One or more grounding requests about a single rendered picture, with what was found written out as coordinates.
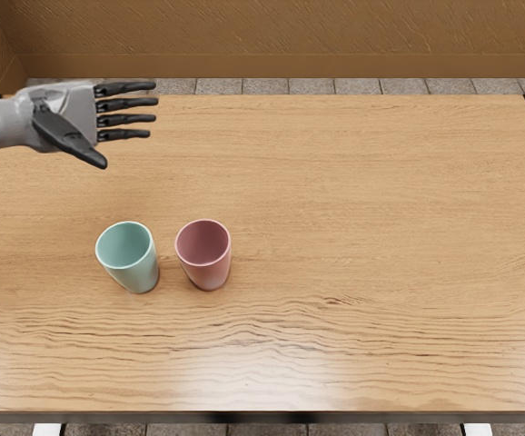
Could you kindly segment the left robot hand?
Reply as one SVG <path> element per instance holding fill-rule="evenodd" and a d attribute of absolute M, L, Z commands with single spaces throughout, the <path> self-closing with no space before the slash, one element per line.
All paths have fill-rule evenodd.
<path fill-rule="evenodd" d="M 108 162 L 96 150 L 98 144 L 147 138 L 148 130 L 124 126 L 156 120 L 153 114 L 125 112 L 156 106 L 156 97 L 124 95 L 155 88 L 155 81 L 77 80 L 28 86 L 9 97 L 0 94 L 0 149 L 24 146 L 40 154 L 62 152 L 104 170 Z"/>

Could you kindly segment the light green cup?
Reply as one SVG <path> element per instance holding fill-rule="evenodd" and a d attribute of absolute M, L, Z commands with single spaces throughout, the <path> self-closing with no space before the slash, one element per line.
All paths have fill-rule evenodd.
<path fill-rule="evenodd" d="M 107 227 L 94 247 L 97 261 L 132 293 L 150 292 L 159 280 L 154 238 L 142 223 L 123 221 Z"/>

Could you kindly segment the pink cup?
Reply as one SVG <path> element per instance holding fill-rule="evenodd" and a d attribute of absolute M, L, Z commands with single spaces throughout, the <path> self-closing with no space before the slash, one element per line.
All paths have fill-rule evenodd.
<path fill-rule="evenodd" d="M 212 219 L 187 223 L 176 234 L 174 249 L 190 281 L 203 291 L 214 291 L 227 281 L 232 240 L 227 228 Z"/>

